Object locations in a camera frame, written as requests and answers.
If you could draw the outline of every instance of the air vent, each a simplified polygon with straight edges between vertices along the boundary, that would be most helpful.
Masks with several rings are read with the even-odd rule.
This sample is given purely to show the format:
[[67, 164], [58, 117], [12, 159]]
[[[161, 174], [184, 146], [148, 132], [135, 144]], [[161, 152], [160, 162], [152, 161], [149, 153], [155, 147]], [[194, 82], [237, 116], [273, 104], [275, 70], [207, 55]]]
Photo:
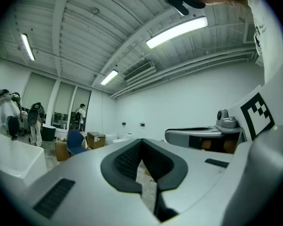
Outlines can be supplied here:
[[128, 74], [126, 77], [124, 77], [124, 80], [128, 81], [130, 79], [133, 79], [133, 78], [137, 77], [138, 75], [141, 75], [141, 73], [142, 74], [146, 73], [146, 71], [148, 71], [149, 69], [151, 69], [153, 67], [154, 66], [152, 65], [152, 63], [148, 62], [145, 65], [142, 65], [138, 69], [136, 69], [133, 72], [131, 72], [130, 74]]
[[256, 32], [256, 28], [254, 24], [248, 24], [247, 34], [245, 36], [244, 43], [255, 43], [254, 34]]

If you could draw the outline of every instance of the window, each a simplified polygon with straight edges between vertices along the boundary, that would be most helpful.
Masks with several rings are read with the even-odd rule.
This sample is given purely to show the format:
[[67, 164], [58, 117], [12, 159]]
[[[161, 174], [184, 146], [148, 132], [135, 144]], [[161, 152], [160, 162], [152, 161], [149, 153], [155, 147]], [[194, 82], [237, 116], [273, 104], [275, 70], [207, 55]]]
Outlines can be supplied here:
[[69, 108], [75, 87], [61, 83], [52, 112], [51, 125], [59, 129], [67, 129]]
[[75, 100], [74, 100], [74, 104], [72, 106], [72, 110], [71, 110], [71, 118], [70, 118], [70, 125], [69, 125], [69, 129], [77, 129], [77, 125], [75, 124], [75, 114], [76, 111], [78, 109], [80, 109], [80, 105], [84, 104], [85, 105], [85, 112], [87, 115], [87, 111], [88, 111], [88, 104], [89, 104], [89, 100], [90, 100], [90, 95], [91, 92], [88, 90], [84, 90], [81, 88], [77, 88], [76, 90], [76, 94], [75, 94]]
[[30, 110], [33, 104], [40, 102], [46, 114], [55, 82], [53, 79], [32, 73], [22, 98], [23, 110]]

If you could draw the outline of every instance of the ceiling beam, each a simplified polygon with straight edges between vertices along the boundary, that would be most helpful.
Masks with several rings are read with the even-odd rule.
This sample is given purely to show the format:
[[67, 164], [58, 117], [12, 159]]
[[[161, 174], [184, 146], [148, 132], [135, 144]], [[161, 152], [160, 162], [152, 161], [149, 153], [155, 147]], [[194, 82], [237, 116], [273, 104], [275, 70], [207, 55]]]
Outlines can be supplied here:
[[[126, 41], [123, 42], [123, 44], [114, 52], [114, 54], [110, 57], [110, 59], [106, 62], [103, 69], [101, 70], [101, 74], [103, 74], [109, 66], [117, 59], [117, 57], [122, 54], [122, 52], [130, 45], [132, 44], [138, 37], [143, 35], [145, 32], [147, 32], [148, 29], [150, 29], [155, 24], [158, 24], [163, 19], [166, 19], [170, 17], [171, 15], [177, 13], [177, 11], [173, 8], [168, 8], [167, 10], [161, 12], [157, 16], [155, 16], [153, 19], [145, 23], [143, 26], [141, 26], [135, 33], [133, 33], [130, 37], [127, 38]], [[96, 78], [96, 80], [93, 82], [92, 86], [95, 86], [96, 83], [98, 83], [100, 78]]]
[[[53, 56], [55, 59], [58, 57], [58, 56], [56, 56], [56, 55], [54, 55], [54, 54], [45, 52], [45, 51], [40, 50], [40, 49], [38, 49], [38, 48], [34, 48], [33, 50], [39, 52], [40, 54], [45, 54], [45, 55], [47, 55], [48, 57]], [[74, 61], [72, 61], [72, 60], [69, 60], [69, 59], [66, 59], [66, 58], [63, 58], [63, 57], [58, 57], [58, 59], [59, 59], [60, 61], [66, 61], [66, 62], [68, 62], [68, 63], [70, 63], [70, 64], [73, 64], [73, 65], [75, 65], [75, 66], [77, 66], [77, 67], [79, 67], [79, 68], [81, 68], [81, 69], [83, 69], [83, 70], [85, 70], [85, 71], [88, 71], [88, 72], [90, 72], [90, 73], [92, 73], [92, 74], [100, 75], [99, 72], [96, 72], [96, 71], [94, 71], [93, 69], [88, 68], [88, 67], [85, 66], [85, 65], [78, 64], [77, 62], [74, 62]]]
[[61, 76], [62, 65], [60, 59], [60, 36], [61, 36], [61, 26], [62, 19], [65, 10], [67, 0], [56, 0], [55, 10], [53, 12], [53, 22], [52, 22], [52, 48], [55, 56], [55, 65], [57, 69], [58, 76]]

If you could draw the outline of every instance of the white wall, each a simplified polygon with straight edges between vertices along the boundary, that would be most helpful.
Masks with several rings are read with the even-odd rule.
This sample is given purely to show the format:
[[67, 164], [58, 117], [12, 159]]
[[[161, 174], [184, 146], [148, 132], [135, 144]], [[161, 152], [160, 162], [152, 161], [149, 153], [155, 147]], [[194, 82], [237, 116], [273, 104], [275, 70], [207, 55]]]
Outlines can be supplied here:
[[[41, 72], [33, 68], [19, 65], [0, 58], [0, 89], [8, 89], [12, 92], [18, 92], [22, 97], [32, 72], [43, 76], [47, 76], [55, 80], [58, 79], [58, 77], [55, 75]], [[102, 125], [104, 128], [104, 133], [106, 134], [116, 131], [116, 127], [115, 127], [116, 100], [115, 99], [111, 99], [107, 93], [103, 93], [103, 106], [102, 106], [101, 91], [88, 88], [85, 85], [81, 85], [79, 83], [75, 83], [73, 81], [69, 81], [66, 79], [61, 79], [61, 81], [74, 86], [78, 86], [79, 88], [90, 90], [92, 92], [87, 111], [87, 121], [85, 127], [86, 132], [97, 131], [102, 133], [103, 132]], [[102, 108], [103, 108], [103, 124], [101, 118]]]
[[87, 111], [85, 131], [111, 134], [116, 132], [115, 119], [116, 100], [106, 93], [93, 90]]
[[259, 84], [264, 85], [264, 69], [251, 63], [217, 66], [166, 82], [117, 100], [117, 133], [162, 140], [167, 129], [213, 126], [218, 110], [232, 107]]
[[0, 59], [0, 90], [18, 92], [23, 97], [31, 70], [16, 63]]

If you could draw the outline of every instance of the black headband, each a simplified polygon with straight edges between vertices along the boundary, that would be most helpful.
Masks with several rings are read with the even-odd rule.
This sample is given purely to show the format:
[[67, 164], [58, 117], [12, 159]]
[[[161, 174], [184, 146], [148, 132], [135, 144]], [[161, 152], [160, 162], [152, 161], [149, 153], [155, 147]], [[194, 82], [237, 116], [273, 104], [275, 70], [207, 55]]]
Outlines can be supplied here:
[[188, 9], [185, 8], [183, 3], [186, 3], [196, 9], [202, 9], [206, 6], [204, 3], [198, 2], [197, 0], [165, 0], [165, 2], [174, 7], [183, 16], [187, 16], [189, 14]]

